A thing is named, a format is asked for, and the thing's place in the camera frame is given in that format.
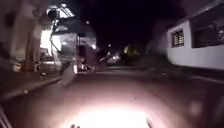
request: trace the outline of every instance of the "house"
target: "house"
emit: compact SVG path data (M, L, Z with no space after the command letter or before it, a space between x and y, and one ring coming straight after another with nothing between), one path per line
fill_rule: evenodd
M210 3L163 33L155 49L174 65L224 70L223 12L222 0Z

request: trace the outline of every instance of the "street light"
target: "street light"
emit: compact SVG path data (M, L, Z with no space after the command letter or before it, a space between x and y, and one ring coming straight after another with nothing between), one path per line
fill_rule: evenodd
M96 45L95 44L92 44L91 46L92 46L93 49L96 49Z

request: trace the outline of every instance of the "asphalt road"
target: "asphalt road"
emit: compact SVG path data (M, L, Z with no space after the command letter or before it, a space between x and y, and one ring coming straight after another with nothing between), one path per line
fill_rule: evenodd
M221 84L130 69L69 77L2 103L13 128L218 128L223 121Z

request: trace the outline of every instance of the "sidewalk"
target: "sidewalk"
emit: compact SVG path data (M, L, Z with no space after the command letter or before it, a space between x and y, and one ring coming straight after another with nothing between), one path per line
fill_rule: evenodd
M145 56L138 60L135 65L145 67L149 71L161 74L224 84L224 71L176 66L171 64L165 57Z
M40 73L16 73L0 69L0 100L8 100L26 94L36 88L60 80L57 73L40 75Z

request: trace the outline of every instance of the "curb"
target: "curb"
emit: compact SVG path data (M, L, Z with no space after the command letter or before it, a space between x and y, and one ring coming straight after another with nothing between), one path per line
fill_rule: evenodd
M28 94L29 92L31 91L34 91L38 88L41 88L41 87L44 87L46 85L49 85L49 84L54 84L56 82L58 82L59 80L61 80L61 77L55 77L55 78L51 78L51 79L48 79L48 80L43 80L43 81L40 81L40 82L36 82L36 83L29 83L29 84L26 84L25 86L21 87L20 89L17 89L17 90L14 90L12 92L9 92L7 94L4 94L0 101L3 102L3 101L6 101L6 100L10 100L14 97L17 97L17 96L21 96L21 95L25 95L25 94Z
M174 72L171 70L163 70L163 72L167 73L167 74L172 74L175 76L182 76L182 77L188 77L189 79L194 79L194 80L202 80L202 81L206 81L206 82L211 82L211 83L216 83L216 84L224 84L224 80L220 80L220 79L215 79L215 78L211 78L211 77L204 77L204 76L200 76L200 75L186 75L184 72Z

